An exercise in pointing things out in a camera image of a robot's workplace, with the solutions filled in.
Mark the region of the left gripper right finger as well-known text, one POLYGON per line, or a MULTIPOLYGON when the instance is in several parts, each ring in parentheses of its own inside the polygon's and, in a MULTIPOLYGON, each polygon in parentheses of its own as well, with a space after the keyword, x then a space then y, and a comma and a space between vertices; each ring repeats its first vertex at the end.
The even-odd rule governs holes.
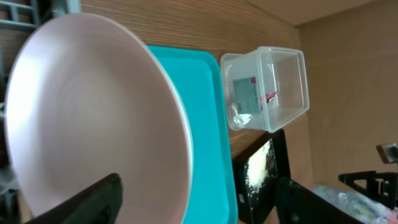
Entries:
POLYGON ((288 177, 277 181, 274 200, 281 224, 358 224, 309 189, 288 177))

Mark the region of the white tissue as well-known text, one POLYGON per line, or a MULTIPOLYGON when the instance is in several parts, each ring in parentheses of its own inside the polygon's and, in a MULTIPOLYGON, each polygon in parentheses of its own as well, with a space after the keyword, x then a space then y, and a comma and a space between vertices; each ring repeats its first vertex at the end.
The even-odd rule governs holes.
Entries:
POLYGON ((234 129, 243 129, 247 124, 252 120, 251 114, 239 114, 238 107, 235 103, 230 104, 231 112, 232 112, 232 124, 234 129))

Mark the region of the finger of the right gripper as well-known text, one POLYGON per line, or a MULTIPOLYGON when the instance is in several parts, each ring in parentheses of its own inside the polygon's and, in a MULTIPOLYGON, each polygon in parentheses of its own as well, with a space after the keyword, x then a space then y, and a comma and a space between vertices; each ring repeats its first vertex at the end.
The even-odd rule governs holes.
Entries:
POLYGON ((338 180, 387 208, 397 207, 397 173, 365 171, 340 174, 338 180))

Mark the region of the large white plate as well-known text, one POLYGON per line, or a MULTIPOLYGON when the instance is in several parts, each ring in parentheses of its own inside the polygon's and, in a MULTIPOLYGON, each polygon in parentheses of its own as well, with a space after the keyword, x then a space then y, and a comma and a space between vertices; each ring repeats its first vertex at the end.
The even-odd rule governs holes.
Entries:
POLYGON ((40 26, 7 84, 6 141, 35 216, 117 173, 117 223, 181 223, 193 175, 182 99, 143 41, 117 22, 69 14, 40 26))

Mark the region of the pile of white rice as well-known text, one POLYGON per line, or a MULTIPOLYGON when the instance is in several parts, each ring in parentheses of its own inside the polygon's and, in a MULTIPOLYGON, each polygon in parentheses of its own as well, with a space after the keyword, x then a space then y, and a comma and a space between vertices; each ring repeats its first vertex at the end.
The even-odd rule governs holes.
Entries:
POLYGON ((249 198, 259 194, 269 178, 275 177, 273 140, 267 141, 247 161, 244 166, 245 184, 249 198))

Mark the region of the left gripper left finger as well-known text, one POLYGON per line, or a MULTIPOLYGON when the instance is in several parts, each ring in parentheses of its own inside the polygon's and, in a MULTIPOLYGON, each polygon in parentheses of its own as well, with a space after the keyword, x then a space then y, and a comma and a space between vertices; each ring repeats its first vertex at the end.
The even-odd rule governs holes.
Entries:
POLYGON ((27 224, 113 224, 122 203, 122 180, 112 173, 27 224))

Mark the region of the red snack wrapper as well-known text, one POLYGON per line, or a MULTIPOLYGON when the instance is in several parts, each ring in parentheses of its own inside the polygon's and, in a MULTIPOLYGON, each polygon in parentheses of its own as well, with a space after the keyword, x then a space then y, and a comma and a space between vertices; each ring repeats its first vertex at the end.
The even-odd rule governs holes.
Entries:
POLYGON ((259 95, 259 107, 261 110, 264 108, 264 102, 267 104, 270 103, 272 100, 275 100, 277 98, 277 92, 272 92, 272 93, 266 93, 265 95, 265 100, 263 100, 263 96, 259 95))

